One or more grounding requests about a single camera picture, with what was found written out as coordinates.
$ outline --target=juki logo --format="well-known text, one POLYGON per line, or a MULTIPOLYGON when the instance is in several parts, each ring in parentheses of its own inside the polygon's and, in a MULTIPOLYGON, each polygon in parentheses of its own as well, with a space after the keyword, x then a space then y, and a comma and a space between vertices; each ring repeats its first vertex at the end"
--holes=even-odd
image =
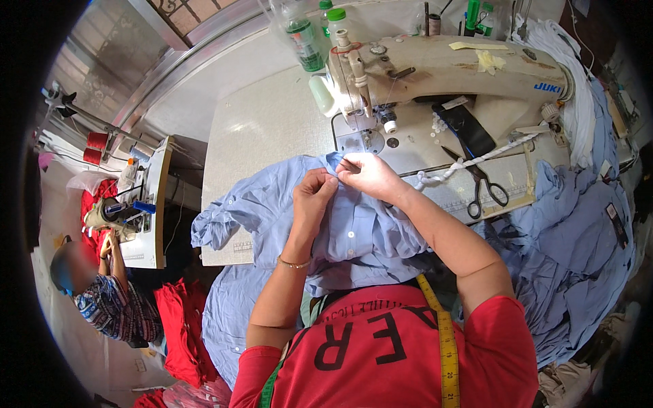
POLYGON ((535 85, 534 88, 535 89, 542 89, 543 91, 551 91, 551 92, 555 92, 555 93, 560 92, 560 90, 562 89, 559 86, 545 84, 544 82, 540 82, 539 85, 535 85))

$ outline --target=red thread spool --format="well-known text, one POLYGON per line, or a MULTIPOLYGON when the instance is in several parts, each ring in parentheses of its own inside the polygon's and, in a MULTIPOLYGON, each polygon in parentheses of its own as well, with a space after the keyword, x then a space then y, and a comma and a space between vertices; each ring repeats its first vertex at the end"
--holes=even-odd
POLYGON ((94 165, 99 165, 100 160, 102 159, 102 152, 95 149, 84 149, 84 158, 85 162, 93 163, 94 165))
POLYGON ((104 149, 106 142, 109 140, 108 133, 90 132, 86 139, 86 145, 90 148, 104 149))

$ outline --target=red fabric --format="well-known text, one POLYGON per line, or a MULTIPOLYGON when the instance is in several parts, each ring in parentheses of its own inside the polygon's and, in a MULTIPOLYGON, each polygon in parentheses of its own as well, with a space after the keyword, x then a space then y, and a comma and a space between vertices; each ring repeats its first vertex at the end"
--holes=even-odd
POLYGON ((163 392, 163 401, 168 408, 227 408, 230 399, 231 390, 221 377, 200 388, 178 381, 163 392))
MULTIPOLYGON (((92 196, 91 193, 84 190, 84 192, 82 193, 82 202, 81 202, 81 210, 80 210, 80 212, 82 213, 81 216, 82 225, 84 225, 84 216, 86 215, 87 212, 93 209, 93 204, 100 201, 100 198, 102 197, 105 198, 111 197, 116 195, 117 193, 118 193, 118 186, 115 180, 103 180, 100 183, 100 187, 98 187, 95 196, 92 196)), ((91 232, 90 237, 88 236, 88 231, 85 231, 82 234, 82 242, 86 242, 91 248, 93 248, 93 252, 95 252, 95 255, 97 256, 98 265, 100 265, 100 249, 102 249, 102 243, 104 242, 104 237, 108 233, 109 230, 102 230, 100 232, 93 230, 93 232, 91 232)))
POLYGON ((217 371, 202 342, 202 313, 206 291, 196 281, 166 283, 154 291, 168 355, 165 369, 177 380, 195 388, 206 381, 215 381, 217 371))
MULTIPOLYGON (((295 336, 274 385, 273 407, 439 407, 437 318, 405 285, 360 289, 295 336)), ((524 307, 498 296, 454 323, 463 407, 528 407, 537 392, 524 307)), ((281 351, 245 350, 230 407, 256 407, 281 351)))
POLYGON ((132 408, 167 408, 163 402, 163 390, 141 395, 134 401, 132 408))

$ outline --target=patterned shirt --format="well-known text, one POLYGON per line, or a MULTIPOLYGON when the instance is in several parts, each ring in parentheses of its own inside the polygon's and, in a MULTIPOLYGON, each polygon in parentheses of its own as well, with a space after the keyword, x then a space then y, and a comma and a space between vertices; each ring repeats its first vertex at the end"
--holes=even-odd
POLYGON ((115 277, 98 275, 84 293, 74 297, 74 303, 88 323, 112 339, 132 341, 136 335, 155 341, 163 335, 159 312, 128 284, 125 293, 115 277))

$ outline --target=bracelet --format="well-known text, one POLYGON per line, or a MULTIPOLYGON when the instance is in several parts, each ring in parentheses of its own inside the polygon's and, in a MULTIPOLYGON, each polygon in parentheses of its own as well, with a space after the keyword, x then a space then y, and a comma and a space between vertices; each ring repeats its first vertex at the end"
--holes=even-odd
POLYGON ((291 263, 288 263, 288 262, 284 261, 283 259, 281 259, 281 255, 279 255, 279 256, 277 257, 277 263, 280 263, 280 264, 282 264, 282 265, 286 265, 288 268, 301 269, 301 268, 305 268, 305 267, 307 267, 308 265, 310 265, 310 263, 311 263, 311 259, 309 259, 308 261, 304 262, 303 264, 291 264, 291 263))

